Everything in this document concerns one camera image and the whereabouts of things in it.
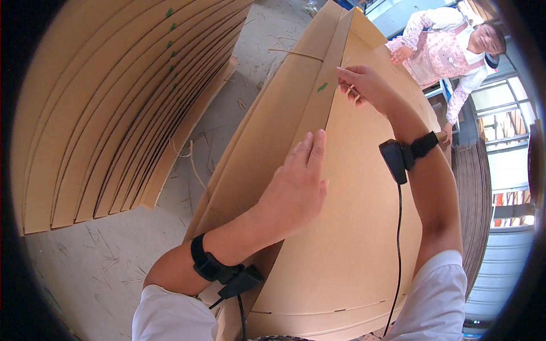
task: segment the black cable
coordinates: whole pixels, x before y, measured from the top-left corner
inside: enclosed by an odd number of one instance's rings
[[[374,337],[378,338],[379,340],[381,340],[381,339],[382,339],[382,337],[381,337],[381,336],[379,336],[379,335],[375,335],[375,334],[374,334],[373,332],[371,332],[370,334],[372,334],[372,336],[374,336]]]
[[[220,297],[220,299],[216,302],[214,302],[210,307],[209,309],[214,309],[215,306],[219,305],[220,302],[222,302],[224,299]]]
[[[398,298],[398,292],[400,291],[400,279],[402,277],[402,256],[400,255],[400,224],[402,223],[402,188],[398,184],[398,203],[400,210],[398,212],[398,229],[396,231],[396,248],[398,250],[398,285],[396,286],[396,294],[394,295],[393,307],[390,309],[389,320],[387,321],[387,326],[385,327],[385,332],[383,337],[387,335],[387,330],[389,330],[390,319],[393,317],[394,306],[396,305],[396,299]]]
[[[245,311],[242,307],[241,295],[237,295],[237,300],[239,301],[239,310],[241,311],[242,340],[246,341]]]

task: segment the white sleeve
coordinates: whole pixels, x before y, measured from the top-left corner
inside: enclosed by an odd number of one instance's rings
[[[464,75],[460,75],[459,86],[462,87],[466,93],[471,93],[472,91],[477,90],[486,78],[487,67],[483,65],[468,71]]]
[[[133,341],[214,341],[218,322],[203,302],[148,285],[133,317]]]
[[[465,17],[458,10],[451,7],[440,7],[426,11],[427,17],[434,23],[434,29],[453,29],[465,22]]]
[[[466,284],[457,250],[429,259],[415,276],[406,303],[383,340],[462,340]]]

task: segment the hand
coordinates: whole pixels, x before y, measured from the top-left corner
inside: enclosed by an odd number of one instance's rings
[[[446,140],[443,143],[452,144],[453,143],[453,125],[448,122],[444,126],[443,131],[447,134]]]
[[[328,181],[321,181],[326,133],[307,133],[279,167],[253,208],[265,222],[269,245],[302,230],[322,209]]]
[[[413,50],[411,47],[404,45],[391,53],[393,57],[390,60],[393,62],[393,64],[397,65],[407,60],[412,53]]]
[[[354,101],[357,107],[368,101],[377,111],[385,115],[389,105],[402,100],[400,95],[368,65],[351,66],[346,69],[336,68],[336,74],[339,77],[338,84],[341,86],[341,92],[347,93],[349,101]]]

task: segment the green mark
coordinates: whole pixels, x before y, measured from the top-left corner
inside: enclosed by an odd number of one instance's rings
[[[328,83],[322,84],[322,86],[317,89],[317,92],[321,92],[322,90],[324,90],[324,88],[326,88],[326,85],[328,85]]]

